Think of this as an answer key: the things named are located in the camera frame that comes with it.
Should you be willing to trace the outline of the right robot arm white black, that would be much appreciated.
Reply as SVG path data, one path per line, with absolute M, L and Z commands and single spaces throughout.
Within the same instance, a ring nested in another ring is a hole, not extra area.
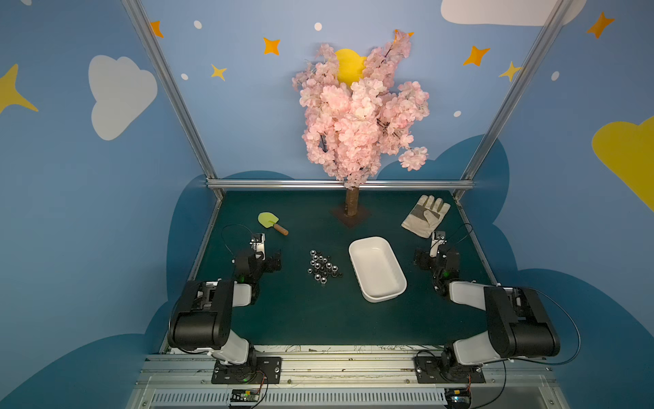
M 504 360 L 553 357 L 560 352 L 560 338 L 537 291 L 463 281 L 456 250 L 417 250 L 414 264 L 432 274 L 439 295 L 485 313 L 486 330 L 446 344 L 441 368 L 473 369 Z

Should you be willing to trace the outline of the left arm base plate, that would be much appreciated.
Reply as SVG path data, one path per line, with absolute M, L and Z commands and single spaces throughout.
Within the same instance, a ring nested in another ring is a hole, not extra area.
M 283 360 L 277 356 L 257 356 L 242 365 L 215 364 L 212 384 L 279 384 Z

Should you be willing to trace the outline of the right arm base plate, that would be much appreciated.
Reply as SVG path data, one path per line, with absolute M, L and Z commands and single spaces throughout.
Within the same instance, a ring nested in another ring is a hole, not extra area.
M 449 364 L 440 357 L 417 355 L 414 369 L 418 383 L 485 383 L 485 376 L 478 366 Z

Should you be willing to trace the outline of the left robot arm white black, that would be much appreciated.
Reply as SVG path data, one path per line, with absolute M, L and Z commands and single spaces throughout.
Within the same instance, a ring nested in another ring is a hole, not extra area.
M 207 354 L 221 366 L 255 366 L 254 347 L 232 329 L 233 310 L 255 304 L 262 276 L 281 268 L 280 252 L 250 249 L 236 255 L 232 278 L 187 282 L 170 315 L 170 347 Z

